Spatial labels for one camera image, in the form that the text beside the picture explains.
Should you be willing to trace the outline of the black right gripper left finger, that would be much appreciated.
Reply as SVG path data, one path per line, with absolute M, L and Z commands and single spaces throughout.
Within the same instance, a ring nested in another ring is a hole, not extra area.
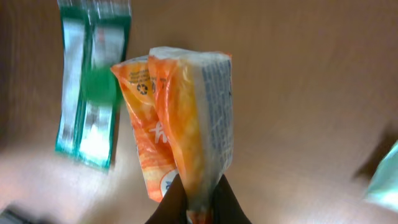
M 178 174 L 146 224 L 187 224 L 187 196 Z

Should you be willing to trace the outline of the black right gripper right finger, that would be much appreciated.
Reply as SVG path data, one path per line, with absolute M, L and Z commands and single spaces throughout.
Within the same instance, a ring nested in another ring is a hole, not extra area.
M 251 224 L 225 175 L 222 175 L 213 191 L 211 205 L 215 224 Z

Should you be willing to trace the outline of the small orange juice carton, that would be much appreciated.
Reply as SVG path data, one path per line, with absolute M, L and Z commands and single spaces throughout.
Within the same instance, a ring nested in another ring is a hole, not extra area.
M 148 196 L 160 202 L 174 177 L 189 223 L 213 223 L 211 196 L 233 157 L 232 57 L 154 47 L 111 68 L 134 130 Z

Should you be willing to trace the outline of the teal wet wipes pack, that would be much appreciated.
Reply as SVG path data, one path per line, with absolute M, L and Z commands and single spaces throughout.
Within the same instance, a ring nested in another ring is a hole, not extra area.
M 365 200 L 397 212 L 397 142 L 377 166 Z

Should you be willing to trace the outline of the green 3M cloth package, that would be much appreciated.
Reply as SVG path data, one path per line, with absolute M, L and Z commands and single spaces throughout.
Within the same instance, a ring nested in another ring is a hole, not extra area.
M 129 1 L 59 1 L 62 111 L 55 150 L 107 170 L 121 90 L 110 68 L 126 58 Z

